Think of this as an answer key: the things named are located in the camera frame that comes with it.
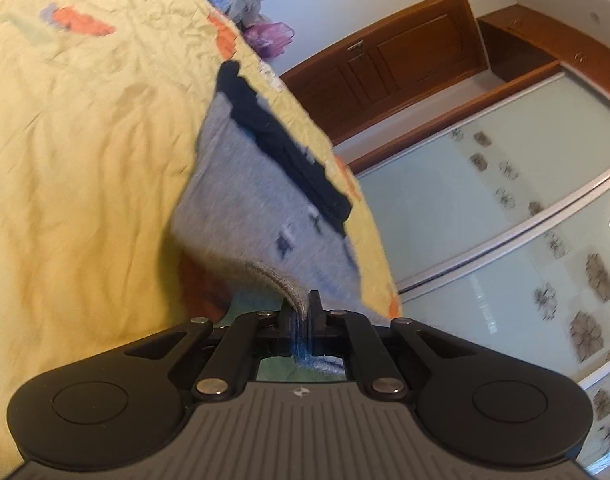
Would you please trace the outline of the pink plastic bag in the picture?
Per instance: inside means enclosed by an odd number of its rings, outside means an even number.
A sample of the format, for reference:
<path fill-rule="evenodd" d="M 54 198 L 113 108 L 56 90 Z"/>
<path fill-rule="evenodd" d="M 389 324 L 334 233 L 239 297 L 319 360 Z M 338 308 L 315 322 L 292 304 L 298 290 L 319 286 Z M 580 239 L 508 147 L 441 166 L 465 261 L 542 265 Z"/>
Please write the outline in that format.
<path fill-rule="evenodd" d="M 294 30 L 282 22 L 257 22 L 243 32 L 247 44 L 263 60 L 283 55 L 294 35 Z"/>

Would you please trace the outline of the wooden upper cabinet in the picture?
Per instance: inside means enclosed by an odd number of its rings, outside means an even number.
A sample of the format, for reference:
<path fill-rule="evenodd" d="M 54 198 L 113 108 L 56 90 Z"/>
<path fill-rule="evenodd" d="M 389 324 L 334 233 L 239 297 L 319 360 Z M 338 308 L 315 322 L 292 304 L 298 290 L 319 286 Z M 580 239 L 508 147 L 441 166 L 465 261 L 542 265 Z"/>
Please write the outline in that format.
<path fill-rule="evenodd" d="M 610 48 L 584 32 L 518 4 L 476 21 L 498 78 L 511 81 L 558 61 L 610 94 Z"/>

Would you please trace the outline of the yellow patterned bed cover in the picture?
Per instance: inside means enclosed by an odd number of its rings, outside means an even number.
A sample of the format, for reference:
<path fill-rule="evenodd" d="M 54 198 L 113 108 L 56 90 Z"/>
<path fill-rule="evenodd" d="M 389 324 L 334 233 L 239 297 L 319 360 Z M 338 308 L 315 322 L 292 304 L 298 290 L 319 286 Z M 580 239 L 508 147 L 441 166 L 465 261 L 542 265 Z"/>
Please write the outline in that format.
<path fill-rule="evenodd" d="M 20 385 L 183 317 L 166 226 L 225 58 L 351 199 L 365 304 L 401 310 L 352 171 L 207 0 L 0 0 L 0 478 Z"/>

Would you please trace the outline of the brown wooden door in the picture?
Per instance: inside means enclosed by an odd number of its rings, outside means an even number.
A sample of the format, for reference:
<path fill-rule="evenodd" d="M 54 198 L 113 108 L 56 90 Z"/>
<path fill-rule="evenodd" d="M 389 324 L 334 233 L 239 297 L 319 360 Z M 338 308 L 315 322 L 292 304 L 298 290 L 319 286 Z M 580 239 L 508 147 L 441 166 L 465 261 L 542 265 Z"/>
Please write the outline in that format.
<path fill-rule="evenodd" d="M 340 144 L 487 69 L 468 0 L 424 0 L 354 32 L 281 79 Z"/>

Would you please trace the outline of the glass sliding wardrobe doors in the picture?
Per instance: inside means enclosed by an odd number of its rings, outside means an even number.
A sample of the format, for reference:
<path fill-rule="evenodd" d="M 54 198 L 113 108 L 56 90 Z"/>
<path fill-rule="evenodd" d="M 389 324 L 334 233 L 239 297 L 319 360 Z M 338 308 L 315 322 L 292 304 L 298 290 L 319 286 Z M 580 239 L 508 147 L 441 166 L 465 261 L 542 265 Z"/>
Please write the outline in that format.
<path fill-rule="evenodd" d="M 359 182 L 404 312 L 572 378 L 610 479 L 610 96 L 563 70 Z"/>

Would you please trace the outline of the grey and navy knit sweater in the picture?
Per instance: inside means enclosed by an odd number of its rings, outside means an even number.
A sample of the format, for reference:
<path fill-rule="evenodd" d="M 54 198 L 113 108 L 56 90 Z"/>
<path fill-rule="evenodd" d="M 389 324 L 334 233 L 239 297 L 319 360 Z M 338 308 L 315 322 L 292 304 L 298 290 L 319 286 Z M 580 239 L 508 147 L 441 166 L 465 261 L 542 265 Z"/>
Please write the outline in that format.
<path fill-rule="evenodd" d="M 296 314 L 292 354 L 267 360 L 259 376 L 271 382 L 341 379 L 342 361 L 314 356 L 304 330 L 312 290 L 327 310 L 384 321 L 361 296 L 345 226 L 352 204 L 239 69 L 235 61 L 219 67 L 197 160 L 171 216 L 183 299 L 190 316 L 213 323 L 287 304 Z"/>

